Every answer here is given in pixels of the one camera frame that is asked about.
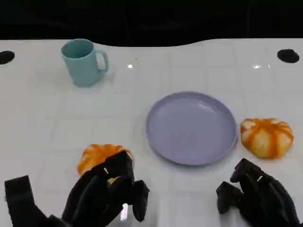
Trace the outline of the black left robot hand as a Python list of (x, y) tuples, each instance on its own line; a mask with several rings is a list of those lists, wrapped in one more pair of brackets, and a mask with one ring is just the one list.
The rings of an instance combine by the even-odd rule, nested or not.
[(133, 160), (125, 150), (86, 171), (72, 188), (62, 219), (72, 227), (106, 227), (132, 206), (138, 222), (145, 219), (149, 188), (134, 179)]

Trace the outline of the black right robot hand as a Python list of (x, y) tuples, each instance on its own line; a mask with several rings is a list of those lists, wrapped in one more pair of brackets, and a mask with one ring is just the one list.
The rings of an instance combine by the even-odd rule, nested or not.
[(260, 167), (243, 158), (230, 182), (216, 189), (217, 208), (225, 214), (236, 207), (252, 227), (301, 227), (293, 199), (284, 186)]

